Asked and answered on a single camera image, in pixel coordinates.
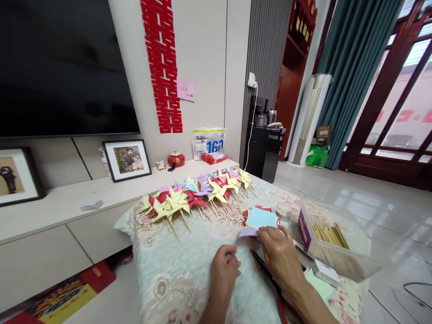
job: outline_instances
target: floor-standing air conditioner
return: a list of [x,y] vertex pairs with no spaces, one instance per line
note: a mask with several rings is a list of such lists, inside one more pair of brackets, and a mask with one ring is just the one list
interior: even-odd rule
[[288,155],[287,163],[290,165],[296,167],[305,166],[306,157],[331,79],[330,74],[320,73],[311,76],[306,84]]

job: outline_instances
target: television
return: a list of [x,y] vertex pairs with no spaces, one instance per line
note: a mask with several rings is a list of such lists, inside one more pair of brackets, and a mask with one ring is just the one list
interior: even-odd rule
[[0,138],[140,133],[108,0],[2,0],[0,39]]

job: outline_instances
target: power outlet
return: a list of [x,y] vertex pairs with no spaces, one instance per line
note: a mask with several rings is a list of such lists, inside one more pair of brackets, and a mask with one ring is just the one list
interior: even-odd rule
[[247,86],[251,88],[256,88],[258,86],[257,82],[255,81],[255,74],[252,72],[249,72],[249,80],[247,82]]

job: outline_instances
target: electrical cord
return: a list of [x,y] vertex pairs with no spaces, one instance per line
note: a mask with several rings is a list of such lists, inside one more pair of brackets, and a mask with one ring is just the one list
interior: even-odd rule
[[252,113],[252,125],[251,125],[251,133],[249,134],[249,141],[247,142],[247,157],[246,157],[246,165],[244,166],[244,170],[246,171],[246,168],[248,167],[248,161],[249,161],[249,145],[251,143],[251,138],[252,138],[252,129],[253,129],[253,124],[254,124],[254,120],[255,120],[255,109],[257,108],[257,100],[258,99],[258,83],[256,84],[256,93],[255,93],[255,105],[253,107],[253,113]]
[[[432,284],[430,283],[420,283],[420,282],[409,282],[409,283],[405,283],[402,287],[405,289],[406,292],[408,292],[410,295],[412,295],[414,298],[416,298],[420,303],[422,303],[423,305],[425,305],[427,308],[432,310],[432,307],[430,305],[428,305],[427,303],[425,303],[423,300],[421,300],[420,298],[418,298],[416,295],[414,295],[411,291],[409,291],[408,289],[406,289],[407,286],[410,286],[412,284],[419,284],[419,285],[425,285],[425,286],[432,286]],[[389,313],[399,324],[402,324],[401,321],[399,321],[384,305],[383,303],[380,302],[380,300],[374,295],[374,293],[369,289],[370,294],[377,300],[377,302],[387,311],[387,313]],[[412,314],[405,308],[404,305],[402,305],[402,303],[397,299],[395,292],[392,291],[392,294],[394,296],[394,298],[396,299],[396,301],[399,303],[399,305],[401,305],[405,311],[415,320],[416,323],[418,323],[418,321],[414,318],[414,316],[412,316]]]

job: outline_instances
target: clear plastic box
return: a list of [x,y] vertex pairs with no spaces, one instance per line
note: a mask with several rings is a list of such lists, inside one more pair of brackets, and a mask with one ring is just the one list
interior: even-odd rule
[[[305,251],[320,260],[336,272],[357,283],[369,278],[383,267],[391,267],[386,260],[373,259],[370,256],[372,238],[359,225],[353,215],[340,212],[341,209],[308,199],[301,200],[298,226],[305,245]],[[349,250],[320,240],[312,224],[322,224],[340,228]]]

